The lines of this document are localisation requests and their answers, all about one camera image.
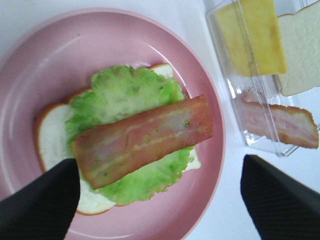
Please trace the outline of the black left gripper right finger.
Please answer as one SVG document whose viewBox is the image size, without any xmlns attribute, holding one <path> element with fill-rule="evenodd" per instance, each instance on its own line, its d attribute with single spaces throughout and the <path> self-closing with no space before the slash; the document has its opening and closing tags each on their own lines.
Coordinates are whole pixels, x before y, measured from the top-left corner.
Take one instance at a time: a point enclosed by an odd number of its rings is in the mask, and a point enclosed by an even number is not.
<svg viewBox="0 0 320 240">
<path fill-rule="evenodd" d="M 320 195 L 257 155 L 243 159 L 240 193 L 263 240 L 318 240 Z"/>
</svg>

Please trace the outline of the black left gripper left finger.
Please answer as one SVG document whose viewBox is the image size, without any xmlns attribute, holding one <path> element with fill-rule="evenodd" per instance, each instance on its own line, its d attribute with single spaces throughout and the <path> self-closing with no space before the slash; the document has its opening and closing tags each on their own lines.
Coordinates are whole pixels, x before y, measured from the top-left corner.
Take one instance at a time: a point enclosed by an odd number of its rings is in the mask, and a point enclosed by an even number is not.
<svg viewBox="0 0 320 240">
<path fill-rule="evenodd" d="M 74 158 L 62 160 L 0 202 L 2 240 L 63 240 L 80 199 Z"/>
</svg>

